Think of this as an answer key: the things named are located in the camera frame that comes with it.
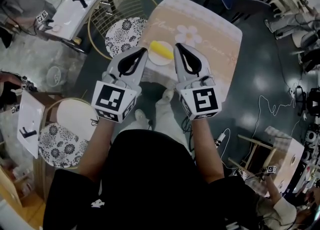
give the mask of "gray pants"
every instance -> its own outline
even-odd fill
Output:
[[[314,19],[315,17],[309,13],[287,15],[270,22],[269,26],[271,31],[275,32],[276,35],[282,34],[282,36],[285,37],[298,31],[311,31],[313,25],[312,21]]]

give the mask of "round plate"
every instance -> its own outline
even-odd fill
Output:
[[[140,17],[123,19],[113,24],[105,35],[104,43],[111,57],[137,46],[146,20]]]
[[[157,42],[162,44],[166,48],[168,48],[171,52],[174,52],[174,48],[169,43],[167,43],[165,41],[157,41]],[[160,66],[164,66],[164,65],[167,65],[167,64],[173,62],[173,60],[167,59],[167,58],[157,54],[150,47],[148,49],[148,56],[149,56],[150,61],[152,61],[154,64],[160,65]]]
[[[66,128],[52,123],[41,130],[39,153],[49,165],[68,168],[79,163],[87,144]]]

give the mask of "table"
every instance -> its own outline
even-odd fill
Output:
[[[269,126],[265,133],[273,137],[273,147],[276,149],[269,166],[276,166],[277,173],[271,175],[279,192],[287,189],[301,159],[304,147],[292,137]],[[245,182],[261,196],[269,196],[266,183],[258,178],[251,178]]]
[[[150,15],[138,46],[148,49],[152,41],[165,41],[172,47],[177,42],[195,47],[207,57],[224,101],[236,68],[241,40],[241,30],[214,12],[190,0],[163,0]],[[158,66],[148,60],[141,81],[158,82],[174,89],[178,82],[174,61]]]

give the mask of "white pants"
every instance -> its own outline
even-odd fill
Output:
[[[283,36],[288,36],[292,33],[295,33],[297,31],[305,31],[310,29],[313,25],[315,17],[312,16],[310,13],[305,14],[296,14],[296,15],[287,15],[283,16],[282,18],[275,20],[273,22],[269,23],[269,27],[272,32],[275,32],[277,35],[280,33],[283,34]]]
[[[134,121],[127,127],[125,127],[122,131],[130,130],[130,129],[149,129],[149,125],[146,122],[140,123],[138,121]],[[180,126],[177,124],[174,116],[174,112],[172,111],[170,102],[160,99],[155,104],[155,129],[156,132],[163,133],[173,140],[177,141],[180,144],[183,144],[184,147],[189,151],[188,143],[186,140],[186,136],[183,133]]]

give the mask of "white sink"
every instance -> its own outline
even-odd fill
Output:
[[[31,94],[29,94],[27,91],[23,90],[16,136],[20,143],[36,159],[38,158],[38,137],[44,111],[45,106],[42,103],[40,103],[36,98],[34,98]],[[20,130],[23,132],[23,128],[25,128],[27,132],[35,130],[36,135],[24,138],[20,133]]]
[[[83,8],[79,1],[65,0],[53,16],[54,22],[49,24],[53,29],[46,31],[46,33],[66,40],[75,38],[85,20],[89,17],[93,5],[97,2],[97,0],[84,1],[87,4],[86,8]]]

